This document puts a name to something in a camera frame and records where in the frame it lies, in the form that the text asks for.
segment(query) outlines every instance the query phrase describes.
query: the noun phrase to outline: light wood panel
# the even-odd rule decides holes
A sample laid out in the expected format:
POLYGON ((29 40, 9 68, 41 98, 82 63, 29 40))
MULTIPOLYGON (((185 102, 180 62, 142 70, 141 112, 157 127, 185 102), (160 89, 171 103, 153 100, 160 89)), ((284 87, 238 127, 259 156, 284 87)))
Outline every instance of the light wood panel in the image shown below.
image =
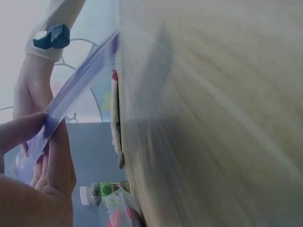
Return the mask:
POLYGON ((149 226, 302 226, 303 1, 119 7, 123 151, 149 226))

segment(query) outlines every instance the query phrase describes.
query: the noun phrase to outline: green label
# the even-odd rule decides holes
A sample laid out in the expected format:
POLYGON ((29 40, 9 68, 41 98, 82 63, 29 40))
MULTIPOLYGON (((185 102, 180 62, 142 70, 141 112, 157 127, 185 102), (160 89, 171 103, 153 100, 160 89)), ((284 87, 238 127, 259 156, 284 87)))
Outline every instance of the green label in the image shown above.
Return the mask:
POLYGON ((121 187, 120 182, 100 183, 101 197, 108 196, 121 187))

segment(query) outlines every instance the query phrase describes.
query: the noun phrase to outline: plastic bottle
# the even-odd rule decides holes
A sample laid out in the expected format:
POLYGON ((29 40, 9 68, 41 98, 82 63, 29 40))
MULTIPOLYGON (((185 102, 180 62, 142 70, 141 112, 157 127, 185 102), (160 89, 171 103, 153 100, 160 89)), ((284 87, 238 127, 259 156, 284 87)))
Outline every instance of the plastic bottle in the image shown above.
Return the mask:
POLYGON ((102 197, 108 196, 122 187, 130 192, 127 181, 93 183, 91 187, 80 187, 80 199, 83 206, 93 205, 99 207, 102 197))

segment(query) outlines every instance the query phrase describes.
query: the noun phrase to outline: gray table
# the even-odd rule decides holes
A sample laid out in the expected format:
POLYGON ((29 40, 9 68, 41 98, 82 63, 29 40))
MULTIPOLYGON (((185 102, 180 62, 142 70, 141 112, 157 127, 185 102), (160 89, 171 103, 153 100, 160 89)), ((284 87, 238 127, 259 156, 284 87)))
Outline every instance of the gray table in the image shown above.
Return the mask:
MULTIPOLYGON (((109 123, 87 123, 68 125, 71 154, 74 161, 77 185, 72 195, 75 227, 100 226, 98 210, 82 206, 80 186, 93 182, 125 180, 125 173, 118 169, 116 153, 112 146, 109 123)), ((11 167, 19 148, 5 156, 5 174, 14 177, 11 167)))

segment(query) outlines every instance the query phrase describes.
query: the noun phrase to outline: wooden board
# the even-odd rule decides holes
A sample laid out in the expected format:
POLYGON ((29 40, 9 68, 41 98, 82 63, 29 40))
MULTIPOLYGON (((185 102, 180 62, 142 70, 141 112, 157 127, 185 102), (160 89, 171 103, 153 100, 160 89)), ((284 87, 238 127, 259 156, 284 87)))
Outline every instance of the wooden board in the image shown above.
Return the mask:
POLYGON ((302 226, 303 1, 119 7, 123 151, 149 226, 302 226))

